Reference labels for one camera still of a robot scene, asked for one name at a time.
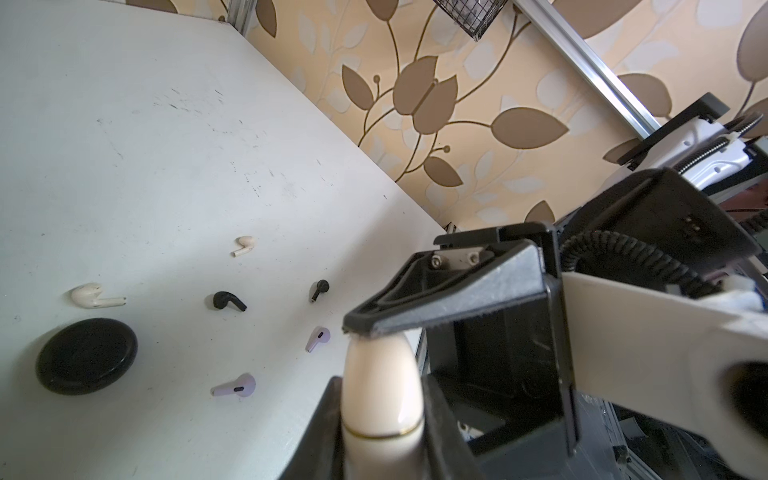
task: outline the gold stripe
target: gold stripe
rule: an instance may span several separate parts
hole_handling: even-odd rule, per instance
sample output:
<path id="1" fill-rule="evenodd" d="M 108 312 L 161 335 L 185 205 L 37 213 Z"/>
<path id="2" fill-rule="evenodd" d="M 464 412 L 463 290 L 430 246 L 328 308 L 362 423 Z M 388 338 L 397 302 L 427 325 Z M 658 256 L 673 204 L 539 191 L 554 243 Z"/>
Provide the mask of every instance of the gold stripe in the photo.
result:
<path id="1" fill-rule="evenodd" d="M 421 426 L 422 423 L 424 423 L 424 418 L 422 417 L 413 427 L 400 430 L 397 433 L 392 433 L 389 435 L 365 435 L 364 433 L 356 432 L 355 430 L 351 429 L 349 425 L 347 425 L 344 420 L 341 421 L 342 425 L 344 425 L 344 429 L 349 432 L 350 435 L 353 435 L 355 437 L 358 437 L 360 439 L 366 439 L 366 440 L 386 440 L 386 439 L 396 439 L 397 437 L 402 437 L 404 435 L 408 435 L 410 432 L 413 432 L 416 430 L 419 426 Z"/>

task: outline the black metal basket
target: black metal basket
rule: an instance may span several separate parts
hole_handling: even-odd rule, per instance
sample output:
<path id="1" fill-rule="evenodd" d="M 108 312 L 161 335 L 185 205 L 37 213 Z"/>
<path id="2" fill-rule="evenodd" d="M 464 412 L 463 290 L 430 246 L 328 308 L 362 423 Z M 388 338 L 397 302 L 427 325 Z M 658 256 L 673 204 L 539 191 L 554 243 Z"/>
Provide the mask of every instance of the black metal basket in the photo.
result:
<path id="1" fill-rule="evenodd" d="M 477 41 L 507 0 L 435 0 L 435 3 Z"/>

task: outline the black cable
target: black cable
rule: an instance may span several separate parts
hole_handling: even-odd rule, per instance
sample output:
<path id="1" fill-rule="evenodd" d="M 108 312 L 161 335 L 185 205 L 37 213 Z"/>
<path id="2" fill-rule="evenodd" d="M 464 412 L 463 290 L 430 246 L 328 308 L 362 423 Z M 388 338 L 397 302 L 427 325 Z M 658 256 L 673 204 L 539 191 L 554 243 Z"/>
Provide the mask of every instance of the black cable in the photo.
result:
<path id="1" fill-rule="evenodd" d="M 762 232 L 768 228 L 768 208 L 761 211 L 757 215 L 753 215 L 752 217 L 746 218 L 745 220 L 741 220 L 739 225 L 741 225 L 741 227 L 746 230 L 749 235 Z"/>
<path id="2" fill-rule="evenodd" d="M 749 115 L 744 115 L 742 117 L 738 117 L 732 121 L 729 121 L 724 125 L 727 133 L 738 133 L 739 137 L 742 137 L 746 132 L 751 130 L 755 125 L 759 124 L 760 121 L 763 120 L 763 114 L 761 114 L 759 111 L 756 111 Z M 680 175 L 684 174 L 685 172 L 689 171 L 691 168 L 693 168 L 695 165 L 697 165 L 699 162 L 704 160 L 705 158 L 708 158 L 710 155 L 714 154 L 715 152 L 718 152 L 725 147 L 728 146 L 730 141 L 725 138 L 722 134 L 718 135 L 717 137 L 709 140 L 707 143 L 704 144 L 701 148 L 694 151 L 691 154 L 688 154 L 685 158 L 683 158 L 681 161 L 677 162 L 674 167 L 672 167 L 673 170 L 675 170 Z"/>
<path id="3" fill-rule="evenodd" d="M 610 253 L 631 260 L 665 284 L 679 285 L 680 291 L 691 298 L 722 292 L 719 286 L 707 282 L 657 247 L 618 232 L 594 230 L 569 238 L 560 249 L 562 270 L 575 271 L 579 260 L 588 252 Z"/>

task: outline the floral wallpaper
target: floral wallpaper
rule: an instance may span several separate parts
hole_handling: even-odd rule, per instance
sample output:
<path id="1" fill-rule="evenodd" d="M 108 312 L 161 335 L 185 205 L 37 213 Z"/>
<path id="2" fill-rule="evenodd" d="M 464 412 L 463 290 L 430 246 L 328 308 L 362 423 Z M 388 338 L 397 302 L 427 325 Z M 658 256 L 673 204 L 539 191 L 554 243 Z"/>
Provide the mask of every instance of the floral wallpaper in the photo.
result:
<path id="1" fill-rule="evenodd" d="M 226 13 L 222 0 L 125 1 Z M 725 121 L 768 114 L 766 0 L 553 6 L 660 123 L 708 91 L 732 107 Z M 432 0 L 258 0 L 246 37 L 443 225 L 552 221 L 638 142 L 511 2 L 478 42 Z"/>

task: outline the table surface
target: table surface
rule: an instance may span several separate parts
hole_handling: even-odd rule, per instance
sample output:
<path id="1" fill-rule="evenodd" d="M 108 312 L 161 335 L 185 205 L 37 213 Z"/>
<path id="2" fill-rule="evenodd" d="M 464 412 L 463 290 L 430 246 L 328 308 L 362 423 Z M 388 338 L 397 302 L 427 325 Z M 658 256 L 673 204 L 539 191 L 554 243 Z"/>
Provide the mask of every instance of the table surface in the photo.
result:
<path id="1" fill-rule="evenodd" d="M 0 112 L 6 480 L 275 478 L 343 370 L 343 314 L 442 233 L 227 24 L 2 2 Z M 242 235 L 257 246 L 233 258 Z M 77 307 L 87 282 L 127 305 Z M 213 310 L 218 290 L 248 310 Z M 43 389 L 41 346 L 98 316 L 134 329 L 134 365 L 90 395 Z M 244 372 L 251 397 L 211 396 Z"/>

